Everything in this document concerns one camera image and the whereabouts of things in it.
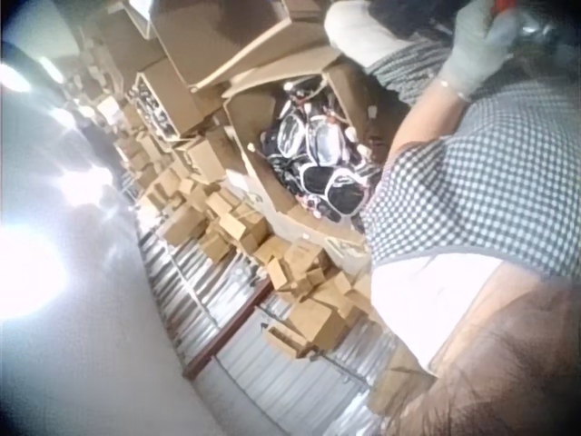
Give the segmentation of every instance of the white glove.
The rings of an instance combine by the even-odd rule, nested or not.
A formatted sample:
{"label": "white glove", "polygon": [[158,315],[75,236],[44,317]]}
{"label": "white glove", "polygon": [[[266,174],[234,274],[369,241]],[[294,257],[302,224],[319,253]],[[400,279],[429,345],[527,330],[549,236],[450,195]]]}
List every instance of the white glove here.
{"label": "white glove", "polygon": [[496,19],[494,0],[473,0],[458,12],[454,48],[440,79],[469,98],[509,58],[520,30],[519,12],[510,9]]}

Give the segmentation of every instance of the bracelet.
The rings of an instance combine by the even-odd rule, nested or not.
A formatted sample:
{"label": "bracelet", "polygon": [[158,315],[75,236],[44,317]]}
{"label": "bracelet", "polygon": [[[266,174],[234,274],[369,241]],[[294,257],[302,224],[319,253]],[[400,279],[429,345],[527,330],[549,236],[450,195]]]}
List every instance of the bracelet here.
{"label": "bracelet", "polygon": [[463,100],[463,101],[465,101],[466,103],[472,103],[472,99],[470,99],[470,98],[469,98],[468,96],[466,96],[464,93],[460,93],[460,92],[456,91],[456,90],[455,90],[455,89],[454,89],[452,86],[450,86],[450,83],[449,83],[447,80],[444,80],[444,79],[442,79],[442,78],[440,78],[440,77],[438,78],[438,80],[439,80],[439,82],[440,82],[440,84],[441,84],[442,86],[444,86],[445,88],[449,88],[449,89],[451,89],[452,91],[454,91],[454,92],[456,93],[456,95],[457,95],[458,97],[460,97],[460,100]]}

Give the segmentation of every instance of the dark hair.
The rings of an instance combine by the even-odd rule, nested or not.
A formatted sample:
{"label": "dark hair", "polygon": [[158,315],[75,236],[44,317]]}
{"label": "dark hair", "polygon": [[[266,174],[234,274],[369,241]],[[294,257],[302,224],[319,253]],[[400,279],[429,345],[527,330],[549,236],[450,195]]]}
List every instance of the dark hair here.
{"label": "dark hair", "polygon": [[[479,362],[454,368],[409,413],[406,386],[392,401],[399,406],[389,411],[386,434],[581,435],[581,291],[554,291],[511,304],[497,322],[502,330],[487,329],[475,344],[487,348]],[[547,347],[551,337],[556,344]]]}

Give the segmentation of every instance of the white shirt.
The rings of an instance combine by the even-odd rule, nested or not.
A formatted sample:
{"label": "white shirt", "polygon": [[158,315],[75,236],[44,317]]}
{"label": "white shirt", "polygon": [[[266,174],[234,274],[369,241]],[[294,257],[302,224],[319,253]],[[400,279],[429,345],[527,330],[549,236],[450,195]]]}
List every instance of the white shirt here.
{"label": "white shirt", "polygon": [[388,263],[372,274],[371,302],[422,368],[432,372],[431,361],[501,263],[465,253]]}

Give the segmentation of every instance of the forearm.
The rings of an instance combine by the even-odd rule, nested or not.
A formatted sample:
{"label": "forearm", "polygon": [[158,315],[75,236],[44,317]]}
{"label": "forearm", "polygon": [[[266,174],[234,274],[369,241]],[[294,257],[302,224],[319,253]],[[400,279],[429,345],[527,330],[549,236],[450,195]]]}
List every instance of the forearm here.
{"label": "forearm", "polygon": [[468,103],[439,80],[432,82],[399,127],[389,150],[388,163],[411,143],[427,143],[453,134]]}

